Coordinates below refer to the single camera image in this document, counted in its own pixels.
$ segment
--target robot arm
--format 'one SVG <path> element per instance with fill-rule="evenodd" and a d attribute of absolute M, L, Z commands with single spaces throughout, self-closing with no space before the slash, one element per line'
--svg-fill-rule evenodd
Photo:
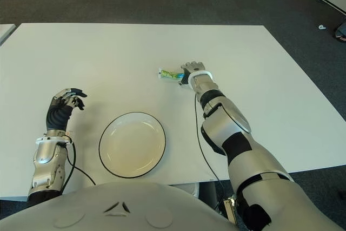
<path fill-rule="evenodd" d="M 35 172 L 28 195 L 30 206 L 61 195 L 65 180 L 66 145 L 70 143 L 65 131 L 73 108 L 83 110 L 84 104 L 79 96 L 86 97 L 86 94 L 80 89 L 63 89 L 49 105 L 47 134 L 36 140 Z"/>
<path fill-rule="evenodd" d="M 212 81 L 202 63 L 183 65 L 204 111 L 201 132 L 227 156 L 237 212 L 250 230 L 342 230 L 309 200 L 274 156 L 251 135 L 246 118 Z"/>

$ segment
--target empty plate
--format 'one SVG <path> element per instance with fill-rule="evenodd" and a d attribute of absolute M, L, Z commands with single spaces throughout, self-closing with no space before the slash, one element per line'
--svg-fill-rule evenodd
<path fill-rule="evenodd" d="M 110 173 L 135 178 L 161 160 L 166 138 L 161 124 L 146 113 L 128 113 L 113 120 L 98 145 L 99 158 Z"/>

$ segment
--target cable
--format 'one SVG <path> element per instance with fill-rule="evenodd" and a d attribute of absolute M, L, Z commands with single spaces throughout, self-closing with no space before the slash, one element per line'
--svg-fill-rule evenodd
<path fill-rule="evenodd" d="M 65 181 L 65 183 L 64 183 L 64 185 L 63 185 L 63 187 L 61 188 L 61 191 L 60 191 L 60 194 L 61 194 L 61 195 L 63 194 L 64 189 L 66 188 L 66 185 L 67 185 L 67 183 L 69 182 L 69 180 L 70 180 L 70 178 L 71 178 L 71 176 L 72 176 L 72 173 L 74 172 L 74 169 L 75 169 L 75 167 L 76 167 L 76 147 L 75 147 L 75 144 L 73 143 L 72 139 L 71 139 L 69 136 L 68 136 L 68 138 L 70 139 L 70 142 L 71 142 L 72 147 L 73 147 L 73 149 L 74 149 L 74 162 L 73 162 L 73 164 L 72 164 L 72 169 L 71 169 L 71 171 L 70 171 L 70 174 L 69 174 L 69 176 L 67 177 L 67 179 L 66 179 L 66 181 Z"/>
<path fill-rule="evenodd" d="M 69 182 L 69 180 L 70 180 L 70 178 L 71 178 L 71 176 L 72 176 L 72 173 L 74 172 L 74 169 L 75 169 L 75 168 L 76 168 L 77 170 L 79 170 L 81 173 L 85 174 L 85 175 L 89 178 L 89 180 L 92 182 L 92 184 L 96 185 L 96 184 L 95 184 L 95 181 L 94 181 L 85 171 L 83 171 L 82 169 L 80 169 L 80 168 L 78 168 L 78 167 L 76 166 L 76 146 L 75 146 L 75 143 L 74 143 L 74 141 L 72 140 L 72 138 L 71 138 L 70 136 L 68 136 L 68 135 L 65 135 L 65 136 L 66 136 L 68 139 L 70 139 L 70 143 L 72 144 L 72 148 L 73 148 L 73 150 L 74 150 L 74 162 L 71 163 L 70 158 L 69 158 L 69 153 L 67 153 L 67 160 L 69 161 L 69 164 L 72 166 L 72 169 L 71 169 L 71 171 L 70 171 L 70 174 L 69 174 L 68 178 L 67 178 L 66 181 L 65 181 L 64 186 L 63 186 L 62 189 L 61 189 L 61 194 L 63 194 L 64 189 L 65 189 L 67 183 Z"/>
<path fill-rule="evenodd" d="M 67 154 L 67 160 L 69 161 L 69 164 L 72 166 L 72 163 L 70 162 L 70 158 L 69 155 Z M 89 178 L 89 180 L 92 182 L 92 184 L 96 185 L 95 181 L 89 176 L 89 174 L 87 174 L 85 171 L 83 171 L 82 169 L 78 168 L 77 166 L 75 166 L 76 170 L 79 170 L 81 173 L 83 173 L 86 177 Z"/>
<path fill-rule="evenodd" d="M 195 95 L 195 115 L 196 115 L 196 133 L 197 133 L 198 145 L 199 145 L 199 148 L 200 148 L 200 150 L 201 150 L 201 153 L 202 153 L 202 155 L 203 155 L 203 158 L 204 158 L 205 162 L 207 163 L 209 169 L 210 169 L 211 172 L 214 174 L 215 178 L 217 179 L 217 181 L 220 183 L 220 185 L 221 185 L 221 187 L 222 187 L 222 197 L 221 197 L 221 199 L 218 201 L 217 205 L 215 206 L 215 208 L 214 208 L 214 210 L 215 210 L 215 209 L 217 209 L 217 208 L 220 206 L 221 202 L 223 201 L 223 198 L 224 198 L 224 196 L 225 196 L 225 189 L 224 189 L 224 187 L 223 187 L 223 185 L 222 185 L 222 182 L 221 182 L 220 179 L 217 177 L 216 173 L 212 170 L 212 168 L 211 168 L 209 162 L 207 161 L 207 158 L 205 158 L 204 152 L 203 152 L 203 150 L 202 150 L 201 142 L 200 142 L 200 140 L 199 140 L 199 133 L 198 133 L 198 120 L 197 120 L 196 99 L 197 99 L 197 94 Z"/>

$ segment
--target green tube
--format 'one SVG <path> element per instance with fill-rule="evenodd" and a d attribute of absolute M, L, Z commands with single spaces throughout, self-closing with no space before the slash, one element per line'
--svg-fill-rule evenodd
<path fill-rule="evenodd" d="M 181 80 L 184 77 L 183 73 L 173 73 L 161 68 L 158 69 L 159 78 L 171 78 L 172 80 Z"/>

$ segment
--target dark floor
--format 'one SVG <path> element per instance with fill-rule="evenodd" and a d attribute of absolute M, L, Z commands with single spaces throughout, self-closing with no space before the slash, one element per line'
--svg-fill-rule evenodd
<path fill-rule="evenodd" d="M 0 0 L 2 24 L 263 24 L 346 118 L 346 44 L 331 36 L 343 19 L 317 0 Z M 319 24 L 327 30 L 318 30 Z M 256 40 L 249 35 L 249 43 Z M 346 229 L 346 201 L 337 197 L 339 189 L 346 189 L 346 166 L 293 177 L 321 211 Z M 0 206 L 0 217 L 18 209 L 3 201 Z"/>

